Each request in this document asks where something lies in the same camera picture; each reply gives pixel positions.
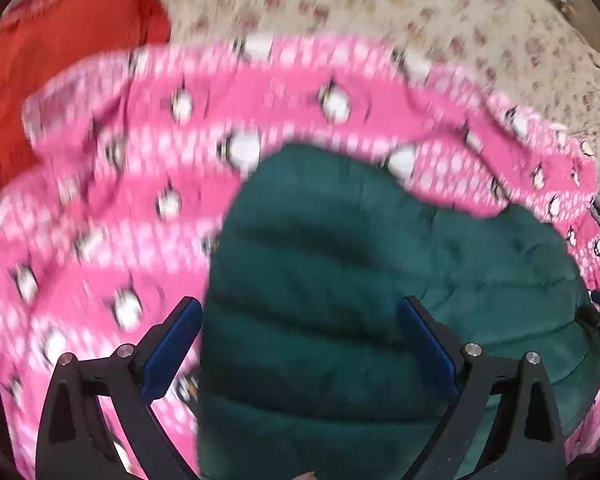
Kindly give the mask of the person's left hand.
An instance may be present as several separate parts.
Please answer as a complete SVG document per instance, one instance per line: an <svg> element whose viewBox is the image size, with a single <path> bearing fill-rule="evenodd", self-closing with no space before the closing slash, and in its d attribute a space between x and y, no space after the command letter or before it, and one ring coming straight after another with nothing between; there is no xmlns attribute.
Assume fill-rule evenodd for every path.
<svg viewBox="0 0 600 480"><path fill-rule="evenodd" d="M300 476L294 478L294 480L317 480L317 476L314 471L308 471Z"/></svg>

